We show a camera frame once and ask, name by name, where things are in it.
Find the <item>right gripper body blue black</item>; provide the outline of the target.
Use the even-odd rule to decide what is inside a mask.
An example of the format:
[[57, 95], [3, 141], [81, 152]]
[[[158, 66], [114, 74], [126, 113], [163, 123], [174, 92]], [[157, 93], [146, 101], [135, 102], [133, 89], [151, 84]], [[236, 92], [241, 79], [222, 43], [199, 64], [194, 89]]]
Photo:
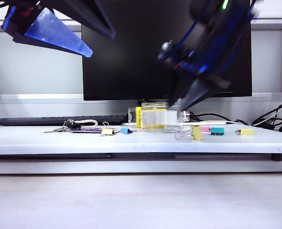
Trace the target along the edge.
[[194, 51], [180, 51], [171, 54], [170, 51], [161, 51], [158, 60], [166, 63], [176, 74], [179, 74], [180, 80], [190, 80], [194, 82], [199, 80], [209, 87], [226, 89], [231, 82], [222, 77], [222, 70], [213, 63], [201, 63]]

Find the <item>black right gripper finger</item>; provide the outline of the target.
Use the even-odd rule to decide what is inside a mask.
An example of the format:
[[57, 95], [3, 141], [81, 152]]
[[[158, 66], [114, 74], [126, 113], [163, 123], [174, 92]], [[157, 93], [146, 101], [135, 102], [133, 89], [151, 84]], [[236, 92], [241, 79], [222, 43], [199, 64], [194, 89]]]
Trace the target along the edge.
[[168, 86], [168, 105], [173, 106], [179, 98], [183, 98], [193, 78], [184, 71], [171, 71]]
[[203, 100], [203, 97], [211, 90], [211, 86], [204, 83], [200, 79], [196, 79], [190, 86], [185, 97], [181, 100], [181, 108], [188, 109], [199, 101]]

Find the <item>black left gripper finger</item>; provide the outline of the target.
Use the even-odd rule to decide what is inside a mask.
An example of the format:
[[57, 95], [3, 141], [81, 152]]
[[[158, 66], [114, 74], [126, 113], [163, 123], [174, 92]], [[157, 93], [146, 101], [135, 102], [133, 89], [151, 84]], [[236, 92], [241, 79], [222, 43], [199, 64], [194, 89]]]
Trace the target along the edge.
[[116, 36], [116, 31], [98, 0], [60, 0], [60, 12], [110, 39]]
[[46, 7], [35, 7], [27, 16], [24, 28], [14, 33], [13, 41], [91, 57], [93, 51]]

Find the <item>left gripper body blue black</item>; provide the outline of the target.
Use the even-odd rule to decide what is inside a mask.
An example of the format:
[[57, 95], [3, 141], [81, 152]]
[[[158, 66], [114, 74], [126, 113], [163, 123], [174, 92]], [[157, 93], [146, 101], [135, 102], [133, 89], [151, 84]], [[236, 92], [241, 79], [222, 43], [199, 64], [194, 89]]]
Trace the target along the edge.
[[9, 8], [1, 28], [11, 36], [17, 32], [24, 35], [45, 8], [40, 0], [6, 0], [5, 3]]

